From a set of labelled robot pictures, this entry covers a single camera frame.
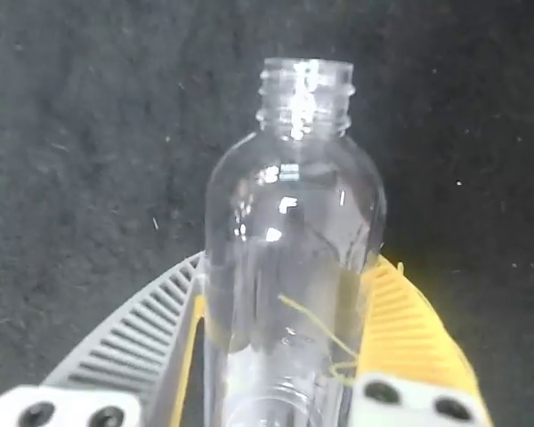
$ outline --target gray plastic holder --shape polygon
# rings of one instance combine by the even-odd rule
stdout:
[[[176,400],[202,253],[176,264],[100,323],[43,385],[126,391],[146,425],[167,426]]]

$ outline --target dark gray carpet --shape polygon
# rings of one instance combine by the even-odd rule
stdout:
[[[534,0],[0,0],[0,391],[202,247],[272,55],[355,64],[385,252],[534,426]]]

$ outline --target screw hole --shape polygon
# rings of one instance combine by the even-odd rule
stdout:
[[[104,407],[91,417],[89,427],[120,427],[124,420],[125,413],[118,407]]]
[[[49,423],[55,412],[50,402],[40,402],[26,409],[18,421],[20,427],[42,427]]]
[[[438,414],[458,421],[471,421],[473,419],[467,408],[454,399],[438,399],[435,402],[435,410]]]
[[[367,384],[364,389],[364,395],[367,398],[388,405],[399,405],[401,402],[400,394],[390,384],[379,381]]]

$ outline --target clear plastic bottle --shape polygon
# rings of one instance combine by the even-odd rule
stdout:
[[[206,194],[206,427],[344,425],[385,199],[345,135],[352,64],[265,60],[260,130]]]

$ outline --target bottle neck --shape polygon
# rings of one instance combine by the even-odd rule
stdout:
[[[265,131],[301,141],[342,134],[348,116],[352,65],[326,60],[265,60],[262,106],[257,120]]]

